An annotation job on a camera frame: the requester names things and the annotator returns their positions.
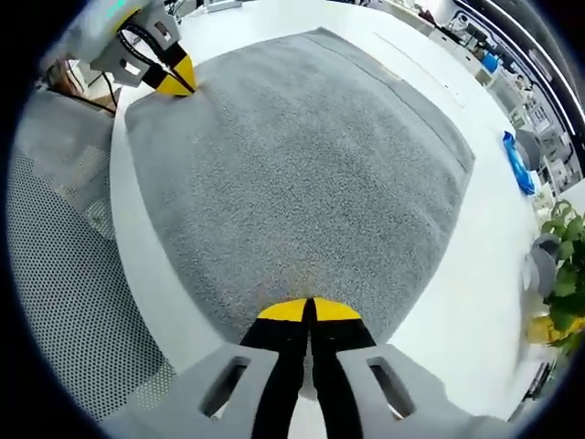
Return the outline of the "person's left hand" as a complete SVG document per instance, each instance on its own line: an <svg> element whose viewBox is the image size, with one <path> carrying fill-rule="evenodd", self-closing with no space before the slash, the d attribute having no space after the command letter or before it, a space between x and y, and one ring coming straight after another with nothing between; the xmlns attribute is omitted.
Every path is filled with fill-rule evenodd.
<svg viewBox="0 0 585 439"><path fill-rule="evenodd" d="M55 61L44 73L43 81L51 91L59 95L86 104L96 110L111 115L115 114L113 100L106 102L102 98L91 99L85 95L80 80L73 73L67 60L58 59Z"/></svg>

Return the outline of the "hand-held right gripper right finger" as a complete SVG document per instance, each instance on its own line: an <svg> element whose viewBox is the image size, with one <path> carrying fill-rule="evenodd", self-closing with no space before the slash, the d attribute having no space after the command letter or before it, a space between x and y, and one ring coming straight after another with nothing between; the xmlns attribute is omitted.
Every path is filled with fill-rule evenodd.
<svg viewBox="0 0 585 439"><path fill-rule="evenodd" d="M347 305L315 298L313 378L330 438L505 438L507 423L450 402L440 379L377 344Z"/></svg>

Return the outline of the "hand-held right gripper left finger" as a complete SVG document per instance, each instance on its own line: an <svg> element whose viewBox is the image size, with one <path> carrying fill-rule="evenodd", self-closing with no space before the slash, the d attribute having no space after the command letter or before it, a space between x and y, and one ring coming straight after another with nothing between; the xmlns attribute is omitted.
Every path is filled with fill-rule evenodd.
<svg viewBox="0 0 585 439"><path fill-rule="evenodd" d="M303 299L262 311L238 344L180 373L152 409L128 403L107 420L110 438L285 438L303 384Z"/></svg>

